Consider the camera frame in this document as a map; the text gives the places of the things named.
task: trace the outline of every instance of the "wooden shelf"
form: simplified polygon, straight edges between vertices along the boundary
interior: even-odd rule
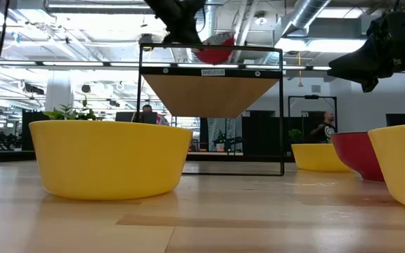
[[[173,116],[236,118],[279,79],[143,74]]]

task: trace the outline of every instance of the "shelf label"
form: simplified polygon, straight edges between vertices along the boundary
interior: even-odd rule
[[[220,77],[225,76],[226,73],[224,70],[201,70],[202,76],[212,76],[212,77]]]

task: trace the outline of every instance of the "red object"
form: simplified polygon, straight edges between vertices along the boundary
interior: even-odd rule
[[[216,34],[209,39],[202,42],[204,45],[223,45],[233,46],[235,44],[233,33],[224,32]],[[193,50],[196,57],[207,64],[217,65],[226,62],[232,54],[232,50],[220,50],[220,49],[204,49],[202,51],[196,49]]]
[[[365,180],[384,181],[368,133],[334,134],[330,138],[338,157],[349,168]]]

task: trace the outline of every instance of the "man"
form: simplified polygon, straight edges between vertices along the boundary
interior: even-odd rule
[[[153,112],[153,107],[151,105],[144,105],[143,106],[143,113],[151,113]],[[157,123],[159,125],[169,126],[167,119],[163,115],[157,114]]]
[[[332,125],[334,120],[333,113],[325,112],[323,123],[310,132],[311,140],[315,143],[330,143],[330,136],[337,132],[337,129]]]

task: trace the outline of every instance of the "table surface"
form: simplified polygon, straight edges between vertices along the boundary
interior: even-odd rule
[[[189,162],[186,169],[273,170]],[[35,162],[0,164],[0,252],[401,253],[405,207],[357,174],[183,176],[170,193],[86,202],[49,195]]]

